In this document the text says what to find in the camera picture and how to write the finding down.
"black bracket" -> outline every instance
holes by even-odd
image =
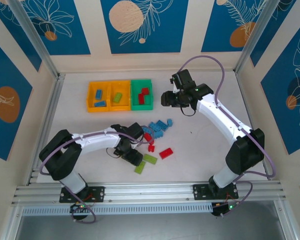
[[[227,199],[228,195],[233,199],[239,198],[237,187],[233,183],[220,188],[217,194],[211,192],[209,184],[194,184],[192,188],[194,200],[221,200]]]
[[[103,203],[105,197],[105,187],[104,186],[88,186],[86,192],[86,198],[81,199],[85,203]],[[72,204],[78,202],[70,192],[68,192],[64,187],[61,189],[59,202],[61,204]]]

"white table surface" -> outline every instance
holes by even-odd
[[[148,145],[137,148],[142,154],[150,154],[158,158],[156,165],[146,163],[141,175],[134,172],[135,166],[118,158],[111,158],[105,149],[79,157],[75,170],[88,183],[149,183],[149,182],[194,182],[207,181],[226,164],[230,145],[225,137],[201,113],[192,117],[182,115],[179,108],[161,106],[161,95],[172,90],[170,77],[173,70],[153,71],[117,71],[93,73],[66,74],[59,102],[56,108],[49,139],[62,129],[70,133],[89,133],[100,131],[112,124],[130,126],[137,122],[148,125],[158,120],[173,120],[162,138],[155,140],[155,152],[148,152]],[[214,91],[221,79],[219,71],[192,71],[192,79],[196,84],[207,84]],[[102,80],[151,79],[154,95],[153,110],[151,111],[122,111],[88,113],[86,97],[88,84],[91,81]],[[250,125],[248,114],[240,93],[236,76],[233,71],[227,71],[225,81],[218,98],[243,123]],[[185,113],[192,113],[187,108]],[[159,153],[172,148],[174,154],[164,160]],[[252,168],[254,171],[265,173],[260,162]],[[265,177],[247,174],[242,179],[265,180]],[[53,183],[50,176],[39,174],[37,183]]]

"blue lego brick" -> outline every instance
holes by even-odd
[[[95,94],[95,99],[101,100],[101,98],[102,98],[102,90],[98,89]]]
[[[164,132],[167,130],[167,128],[168,128],[168,125],[167,124],[165,124],[163,121],[161,121],[161,120],[159,120],[159,121],[157,121],[157,123],[156,123]]]
[[[142,127],[142,130],[145,134],[150,134],[150,135],[152,134],[152,131],[147,127]]]
[[[149,127],[152,128],[153,130],[155,130],[156,132],[159,132],[161,130],[161,127],[158,126],[157,124],[155,124],[154,122],[151,122],[149,124]]]
[[[105,107],[107,106],[106,101],[99,101],[94,104],[95,107]]]
[[[158,139],[158,138],[162,138],[164,136],[164,132],[163,131],[156,131],[154,133],[154,139]]]
[[[173,123],[172,123],[172,119],[169,118],[167,121],[168,127],[172,127]]]

